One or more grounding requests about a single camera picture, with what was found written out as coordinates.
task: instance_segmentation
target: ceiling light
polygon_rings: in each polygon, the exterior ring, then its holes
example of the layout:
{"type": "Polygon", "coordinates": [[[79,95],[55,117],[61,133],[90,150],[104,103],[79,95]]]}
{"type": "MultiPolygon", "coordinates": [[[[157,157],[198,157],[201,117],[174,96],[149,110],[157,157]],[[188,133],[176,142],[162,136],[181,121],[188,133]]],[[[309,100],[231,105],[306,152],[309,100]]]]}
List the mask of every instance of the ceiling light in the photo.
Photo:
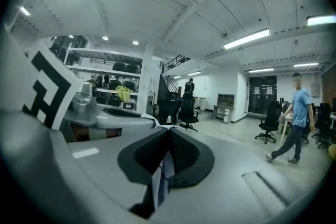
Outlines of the ceiling light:
{"type": "Polygon", "coordinates": [[[335,24],[336,23],[336,16],[318,16],[318,17],[311,17],[307,18],[307,25],[322,25],[322,24],[335,24]]]}
{"type": "Polygon", "coordinates": [[[255,72],[266,72],[266,71],[273,71],[274,68],[267,68],[267,69],[259,69],[259,70],[251,70],[249,71],[250,73],[255,73],[255,72]]]}
{"type": "Polygon", "coordinates": [[[21,8],[21,11],[25,14],[25,15],[27,15],[27,16],[29,16],[30,15],[30,13],[28,12],[28,10],[26,10],[25,8],[21,8]]]}
{"type": "Polygon", "coordinates": [[[224,45],[224,48],[225,49],[231,49],[232,47],[236,47],[238,45],[241,45],[243,43],[247,43],[247,42],[250,42],[252,40],[255,40],[255,39],[258,39],[258,38],[262,38],[262,37],[267,37],[269,36],[269,30],[266,29],[266,30],[263,30],[263,31],[260,31],[260,32],[257,32],[255,34],[252,34],[252,35],[249,35],[247,37],[243,37],[241,39],[238,39],[238,40],[235,40],[233,42],[230,42],[228,44],[225,44],[224,45]]]}
{"type": "Polygon", "coordinates": [[[318,62],[311,62],[311,63],[298,63],[294,65],[294,67],[308,67],[308,66],[317,66],[318,62]]]}
{"type": "Polygon", "coordinates": [[[201,73],[201,72],[198,71],[198,72],[195,72],[195,73],[191,73],[191,74],[188,74],[188,76],[195,75],[195,74],[199,74],[199,73],[201,73]]]}

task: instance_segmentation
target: white ceiling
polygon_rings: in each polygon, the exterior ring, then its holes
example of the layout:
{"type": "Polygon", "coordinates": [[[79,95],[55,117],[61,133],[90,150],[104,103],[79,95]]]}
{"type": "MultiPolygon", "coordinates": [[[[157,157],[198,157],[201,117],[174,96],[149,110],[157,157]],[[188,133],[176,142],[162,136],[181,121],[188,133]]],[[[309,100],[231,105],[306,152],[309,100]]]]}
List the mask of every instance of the white ceiling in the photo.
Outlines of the white ceiling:
{"type": "Polygon", "coordinates": [[[137,40],[141,49],[152,41],[163,57],[182,54],[217,67],[274,62],[285,71],[296,61],[322,59],[320,71],[336,48],[334,28],[307,27],[308,16],[334,14],[328,0],[29,0],[25,7],[31,16],[18,23],[37,37],[87,35],[104,46],[137,40]],[[267,42],[223,48],[265,28],[267,42]]]}

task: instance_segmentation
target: sneaker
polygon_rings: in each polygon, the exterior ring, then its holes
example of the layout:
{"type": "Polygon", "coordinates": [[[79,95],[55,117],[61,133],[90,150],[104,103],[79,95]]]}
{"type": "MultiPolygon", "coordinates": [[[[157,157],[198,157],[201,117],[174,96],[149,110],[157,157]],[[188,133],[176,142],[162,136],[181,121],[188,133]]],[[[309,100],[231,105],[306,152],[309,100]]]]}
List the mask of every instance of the sneaker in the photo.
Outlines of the sneaker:
{"type": "Polygon", "coordinates": [[[292,159],[288,159],[288,162],[289,163],[298,163],[299,161],[297,159],[292,158],[292,159]]]}
{"type": "Polygon", "coordinates": [[[270,154],[270,153],[266,153],[266,159],[267,159],[269,162],[271,162],[271,161],[274,160],[273,157],[272,157],[272,154],[270,154]]]}

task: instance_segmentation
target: floor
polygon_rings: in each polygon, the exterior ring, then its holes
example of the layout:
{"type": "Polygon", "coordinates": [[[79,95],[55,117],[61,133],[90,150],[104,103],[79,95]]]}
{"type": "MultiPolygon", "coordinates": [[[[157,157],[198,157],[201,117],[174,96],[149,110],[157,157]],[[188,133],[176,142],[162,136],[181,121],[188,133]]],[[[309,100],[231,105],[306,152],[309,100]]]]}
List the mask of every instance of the floor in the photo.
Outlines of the floor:
{"type": "MultiPolygon", "coordinates": [[[[244,119],[231,124],[224,124],[220,119],[212,120],[211,112],[202,111],[198,116],[199,122],[193,126],[199,133],[204,135],[214,136],[219,139],[231,141],[240,144],[251,151],[259,158],[264,159],[265,153],[271,153],[280,148],[279,141],[281,134],[273,132],[274,138],[277,140],[264,144],[264,138],[255,139],[255,136],[263,132],[259,127],[260,120],[245,117],[244,119]]],[[[291,164],[287,161],[288,158],[294,156],[294,148],[291,148],[287,153],[277,157],[270,165],[280,172],[285,174],[293,183],[303,191],[311,190],[328,171],[331,158],[326,148],[317,149],[315,144],[316,138],[308,137],[309,144],[302,142],[301,159],[298,164],[291,164]]]]}

